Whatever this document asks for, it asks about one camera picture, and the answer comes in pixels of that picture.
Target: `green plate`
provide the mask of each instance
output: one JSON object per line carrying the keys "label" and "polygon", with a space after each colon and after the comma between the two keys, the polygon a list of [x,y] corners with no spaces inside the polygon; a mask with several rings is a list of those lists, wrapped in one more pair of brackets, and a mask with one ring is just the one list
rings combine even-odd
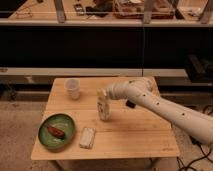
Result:
{"label": "green plate", "polygon": [[[64,139],[59,139],[51,135],[47,126],[51,125],[65,133]],[[47,149],[59,149],[68,144],[75,134],[75,124],[73,119],[66,114],[54,114],[47,118],[39,128],[38,138]]]}

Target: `wooden table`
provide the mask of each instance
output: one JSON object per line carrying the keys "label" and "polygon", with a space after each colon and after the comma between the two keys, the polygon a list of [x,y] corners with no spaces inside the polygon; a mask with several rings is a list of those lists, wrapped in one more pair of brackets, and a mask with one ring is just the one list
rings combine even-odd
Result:
{"label": "wooden table", "polygon": [[[81,96],[77,101],[70,99],[64,89],[66,78],[55,79],[42,121],[54,113],[70,115],[76,124],[76,135],[63,150],[53,153],[45,149],[36,138],[32,160],[77,160],[77,159],[121,159],[159,158],[179,155],[170,123],[153,112],[136,106],[125,106],[125,100],[110,101],[110,119],[99,119],[96,102],[97,90],[114,82],[135,79],[133,77],[79,78]],[[159,95],[157,85],[153,92]],[[82,129],[96,129],[93,148],[79,147]]]}

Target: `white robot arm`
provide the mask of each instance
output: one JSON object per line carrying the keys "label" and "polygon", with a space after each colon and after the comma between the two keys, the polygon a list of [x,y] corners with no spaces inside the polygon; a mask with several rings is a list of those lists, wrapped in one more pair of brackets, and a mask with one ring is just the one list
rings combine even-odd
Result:
{"label": "white robot arm", "polygon": [[102,97],[99,98],[99,114],[109,112],[108,99],[127,99],[136,105],[153,111],[213,149],[213,118],[154,95],[152,87],[152,82],[144,77],[106,87],[103,90]]}

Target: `paper cup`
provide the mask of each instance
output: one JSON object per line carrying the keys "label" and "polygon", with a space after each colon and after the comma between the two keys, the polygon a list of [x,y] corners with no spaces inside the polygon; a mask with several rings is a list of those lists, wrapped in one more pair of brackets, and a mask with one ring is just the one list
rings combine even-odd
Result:
{"label": "paper cup", "polygon": [[78,79],[69,78],[65,81],[64,87],[73,100],[77,100],[80,96],[80,83]]}

